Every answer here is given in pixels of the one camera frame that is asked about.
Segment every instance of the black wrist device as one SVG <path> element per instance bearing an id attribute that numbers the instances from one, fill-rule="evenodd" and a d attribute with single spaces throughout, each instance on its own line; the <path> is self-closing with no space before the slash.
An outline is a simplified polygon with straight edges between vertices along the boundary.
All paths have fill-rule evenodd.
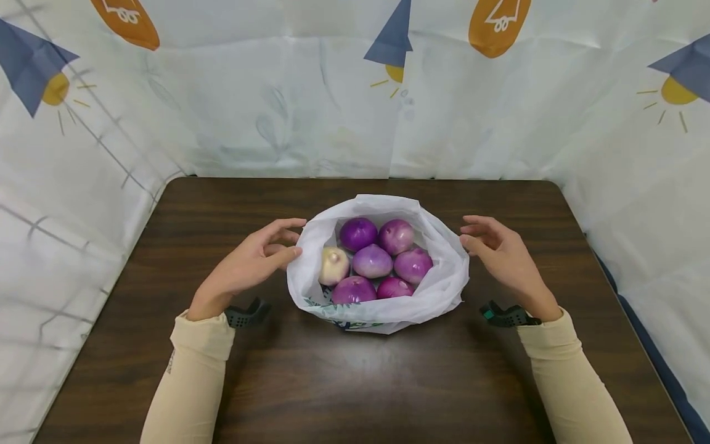
<path id="1" fill-rule="evenodd" d="M 246 310 L 230 305 L 224 311 L 224 314 L 229 327 L 238 328 L 261 324 L 270 310 L 271 305 L 268 302 L 255 298 Z"/>
<path id="2" fill-rule="evenodd" d="M 528 316 L 528 313 L 519 305 L 513 305 L 509 309 L 503 310 L 492 300 L 481 307 L 481 314 L 488 321 L 488 324 L 494 327 L 542 324 L 541 320 Z"/>

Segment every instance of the dark brown table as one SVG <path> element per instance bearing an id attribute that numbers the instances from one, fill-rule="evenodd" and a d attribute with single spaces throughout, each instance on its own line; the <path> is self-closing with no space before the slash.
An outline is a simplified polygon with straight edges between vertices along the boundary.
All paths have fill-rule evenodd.
<path id="1" fill-rule="evenodd" d="M 417 199 L 454 230 L 492 215 L 518 231 L 574 318 L 589 360 L 637 443 L 688 435 L 559 189 L 548 182 L 181 178 L 168 186 L 37 443 L 137 443 L 168 363 L 174 317 L 212 267 L 280 217 L 315 216 L 357 193 Z M 479 306 L 509 295 L 471 260 L 456 310 L 391 336 L 342 332 L 302 312 L 283 274 L 238 297 L 273 305 L 239 330 L 215 442 L 552 441 L 516 334 Z"/>

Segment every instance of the beige sleeve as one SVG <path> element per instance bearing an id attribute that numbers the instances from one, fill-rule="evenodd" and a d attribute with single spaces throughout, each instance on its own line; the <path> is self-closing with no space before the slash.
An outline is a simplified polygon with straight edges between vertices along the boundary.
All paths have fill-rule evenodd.
<path id="1" fill-rule="evenodd" d="M 630 443 L 619 410 L 584 356 L 569 313 L 562 312 L 554 322 L 518 327 L 557 442 Z"/>
<path id="2" fill-rule="evenodd" d="M 186 313 L 175 319 L 173 355 L 148 410 L 141 444 L 212 442 L 234 328 L 224 314 L 190 322 Z"/>

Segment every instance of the red onion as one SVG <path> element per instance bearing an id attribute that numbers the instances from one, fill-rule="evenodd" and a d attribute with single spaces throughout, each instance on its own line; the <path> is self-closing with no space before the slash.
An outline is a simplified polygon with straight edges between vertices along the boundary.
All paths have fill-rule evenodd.
<path id="1" fill-rule="evenodd" d="M 381 278 L 392 271 L 392 258 L 382 248 L 370 244 L 353 256 L 353 270 L 368 279 Z"/>
<path id="2" fill-rule="evenodd" d="M 400 296 L 411 296 L 413 294 L 414 287 L 400 278 L 384 278 L 377 288 L 377 299 L 398 298 Z"/>
<path id="3" fill-rule="evenodd" d="M 380 228 L 380 247 L 391 256 L 397 256 L 412 248 L 414 229 L 406 220 L 392 219 Z"/>
<path id="4" fill-rule="evenodd" d="M 333 304 L 352 304 L 377 299 L 375 287 L 362 276 L 345 278 L 333 289 Z"/>
<path id="5" fill-rule="evenodd" d="M 370 219 L 355 217 L 340 229 L 340 243 L 350 251 L 360 251 L 377 240 L 377 226 Z"/>
<path id="6" fill-rule="evenodd" d="M 421 248 L 405 251 L 395 259 L 395 273 L 414 285 L 418 285 L 433 266 L 431 256 Z"/>

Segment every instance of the onion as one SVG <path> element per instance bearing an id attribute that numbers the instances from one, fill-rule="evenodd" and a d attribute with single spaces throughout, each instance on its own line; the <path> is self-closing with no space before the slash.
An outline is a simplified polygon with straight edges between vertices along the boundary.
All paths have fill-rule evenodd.
<path id="1" fill-rule="evenodd" d="M 413 294 L 414 287 L 400 278 L 384 278 L 377 288 L 377 299 L 398 298 L 400 296 L 411 296 Z"/>
<path id="2" fill-rule="evenodd" d="M 395 273 L 414 285 L 419 284 L 433 266 L 431 256 L 421 248 L 405 251 L 395 259 Z"/>
<path id="3" fill-rule="evenodd" d="M 325 247 L 321 253 L 318 282 L 326 286 L 337 285 L 349 274 L 350 260 L 345 251 L 336 247 Z"/>
<path id="4" fill-rule="evenodd" d="M 412 248 L 414 229 L 406 220 L 392 219 L 380 228 L 380 247 L 392 256 Z"/>
<path id="5" fill-rule="evenodd" d="M 377 226 L 370 219 L 355 217 L 340 229 L 340 243 L 350 251 L 360 251 L 377 240 Z"/>
<path id="6" fill-rule="evenodd" d="M 392 258 L 382 248 L 370 244 L 353 256 L 353 270 L 364 278 L 381 278 L 392 271 Z"/>
<path id="7" fill-rule="evenodd" d="M 375 287 L 362 276 L 345 278 L 335 287 L 331 295 L 333 304 L 352 304 L 377 299 Z"/>

